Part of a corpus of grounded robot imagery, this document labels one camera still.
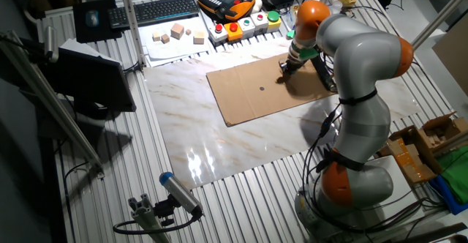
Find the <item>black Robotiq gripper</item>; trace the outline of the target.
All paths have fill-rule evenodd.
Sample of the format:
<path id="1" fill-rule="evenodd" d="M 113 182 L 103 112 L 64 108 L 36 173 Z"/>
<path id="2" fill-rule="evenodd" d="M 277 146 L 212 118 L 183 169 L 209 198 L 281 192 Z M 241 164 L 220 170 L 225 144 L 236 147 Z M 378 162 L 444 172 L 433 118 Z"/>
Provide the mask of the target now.
<path id="1" fill-rule="evenodd" d="M 279 62 L 279 66 L 282 70 L 281 78 L 282 80 L 284 80 L 285 78 L 290 79 L 292 75 L 294 75 L 297 72 L 297 70 L 302 68 L 303 62 L 287 59 L 285 61 Z"/>

